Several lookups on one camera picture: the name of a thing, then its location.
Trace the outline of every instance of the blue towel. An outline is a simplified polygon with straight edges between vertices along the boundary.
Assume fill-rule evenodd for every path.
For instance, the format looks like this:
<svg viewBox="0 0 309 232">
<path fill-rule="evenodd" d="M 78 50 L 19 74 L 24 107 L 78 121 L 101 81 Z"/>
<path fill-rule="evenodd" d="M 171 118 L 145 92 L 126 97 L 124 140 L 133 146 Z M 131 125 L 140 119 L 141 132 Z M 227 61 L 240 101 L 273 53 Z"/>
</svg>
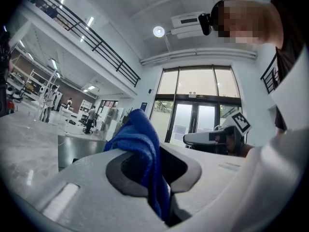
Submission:
<svg viewBox="0 0 309 232">
<path fill-rule="evenodd" d="M 139 153 L 146 164 L 141 185 L 148 189 L 148 203 L 165 221 L 169 209 L 169 191 L 161 173 L 159 137 L 148 117 L 141 109 L 129 114 L 129 120 L 119 132 L 106 143 L 104 151 L 115 148 Z"/>
</svg>

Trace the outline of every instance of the wall sign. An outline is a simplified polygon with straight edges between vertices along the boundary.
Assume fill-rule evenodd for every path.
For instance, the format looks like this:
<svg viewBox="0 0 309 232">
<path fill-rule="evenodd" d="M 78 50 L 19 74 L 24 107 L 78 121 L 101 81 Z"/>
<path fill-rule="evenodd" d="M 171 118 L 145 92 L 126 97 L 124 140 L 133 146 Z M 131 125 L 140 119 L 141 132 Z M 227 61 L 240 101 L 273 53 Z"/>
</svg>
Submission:
<svg viewBox="0 0 309 232">
<path fill-rule="evenodd" d="M 143 110 L 145 112 L 146 110 L 146 106 L 147 106 L 147 103 L 146 102 L 143 102 L 140 106 L 141 110 Z"/>
<path fill-rule="evenodd" d="M 197 95 L 198 99 L 206 99 L 206 95 Z"/>
</svg>

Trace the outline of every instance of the door frame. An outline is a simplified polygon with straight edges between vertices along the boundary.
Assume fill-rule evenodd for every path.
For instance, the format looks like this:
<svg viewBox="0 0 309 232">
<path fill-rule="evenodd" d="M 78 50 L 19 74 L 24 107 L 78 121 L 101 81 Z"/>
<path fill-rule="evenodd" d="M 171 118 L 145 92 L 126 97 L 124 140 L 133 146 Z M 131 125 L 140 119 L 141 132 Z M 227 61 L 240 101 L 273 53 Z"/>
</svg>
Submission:
<svg viewBox="0 0 309 232">
<path fill-rule="evenodd" d="M 207 101 L 175 101 L 174 102 L 174 109 L 171 114 L 171 119 L 168 127 L 168 131 L 166 133 L 165 137 L 165 142 L 169 143 L 173 128 L 174 128 L 174 123 L 175 123 L 175 117 L 176 117 L 176 111 L 177 111 L 177 106 L 178 104 L 186 104 L 186 105 L 192 105 L 192 110 L 191 110 L 191 119 L 190 119 L 190 126 L 189 126 L 189 132 L 188 133 L 195 133 L 197 131 L 197 121 L 198 121 L 198 107 L 199 106 L 211 106 L 214 107 L 214 126 L 217 125 L 218 123 L 218 112 L 220 112 L 220 105 L 218 102 L 207 102 Z"/>
</svg>

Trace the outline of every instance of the doorway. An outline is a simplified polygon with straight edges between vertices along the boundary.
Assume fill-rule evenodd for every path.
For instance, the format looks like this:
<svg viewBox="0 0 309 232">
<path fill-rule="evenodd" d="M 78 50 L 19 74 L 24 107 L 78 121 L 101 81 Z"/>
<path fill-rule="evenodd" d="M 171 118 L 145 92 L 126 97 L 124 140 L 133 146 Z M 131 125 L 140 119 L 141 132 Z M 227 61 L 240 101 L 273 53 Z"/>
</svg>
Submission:
<svg viewBox="0 0 309 232">
<path fill-rule="evenodd" d="M 183 136 L 188 133 L 212 131 L 215 126 L 216 105 L 203 102 L 175 103 L 166 142 L 185 147 Z"/>
</svg>

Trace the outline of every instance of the railing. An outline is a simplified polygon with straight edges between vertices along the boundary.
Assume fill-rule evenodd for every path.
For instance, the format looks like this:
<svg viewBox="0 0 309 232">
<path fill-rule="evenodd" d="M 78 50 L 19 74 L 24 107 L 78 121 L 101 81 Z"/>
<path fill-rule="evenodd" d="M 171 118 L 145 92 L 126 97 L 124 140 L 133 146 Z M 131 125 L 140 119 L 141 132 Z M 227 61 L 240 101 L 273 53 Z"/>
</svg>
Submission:
<svg viewBox="0 0 309 232">
<path fill-rule="evenodd" d="M 102 56 L 117 72 L 121 73 L 127 80 L 129 80 L 134 87 L 136 86 L 140 77 L 96 32 L 94 32 L 69 8 L 61 4 L 58 0 L 29 1 L 48 14 L 67 31 L 76 35 L 81 42 L 85 41 L 85 43 L 91 47 L 93 52 Z"/>
<path fill-rule="evenodd" d="M 271 91 L 274 90 L 274 87 L 275 87 L 274 81 L 277 82 L 278 79 L 279 79 L 278 78 L 278 70 L 275 70 L 275 66 L 273 65 L 275 60 L 276 60 L 276 55 L 274 56 L 274 58 L 272 59 L 272 61 L 269 64 L 269 66 L 267 67 L 266 71 L 264 72 L 264 74 L 260 78 L 264 82 L 268 94 L 271 93 Z"/>
</svg>

